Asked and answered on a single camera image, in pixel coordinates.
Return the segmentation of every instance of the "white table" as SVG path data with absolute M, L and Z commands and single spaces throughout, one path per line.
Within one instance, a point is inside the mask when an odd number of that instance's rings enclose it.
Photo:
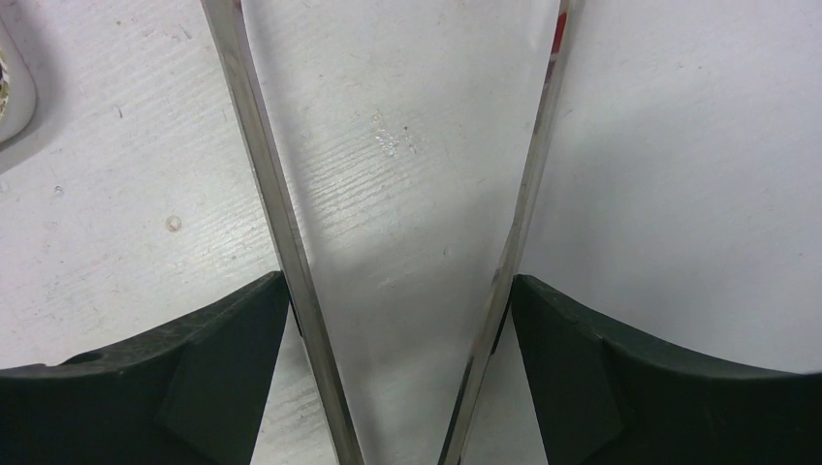
M 822 14 L 731 3 L 589 2 L 522 270 L 687 347 L 818 369 Z M 366 460 L 433 463 L 556 2 L 246 10 Z M 0 366 L 60 362 L 277 268 L 197 1 L 0 16 L 40 95 L 0 152 Z M 466 465 L 545 463 L 511 329 Z M 333 463 L 291 324 L 255 463 Z

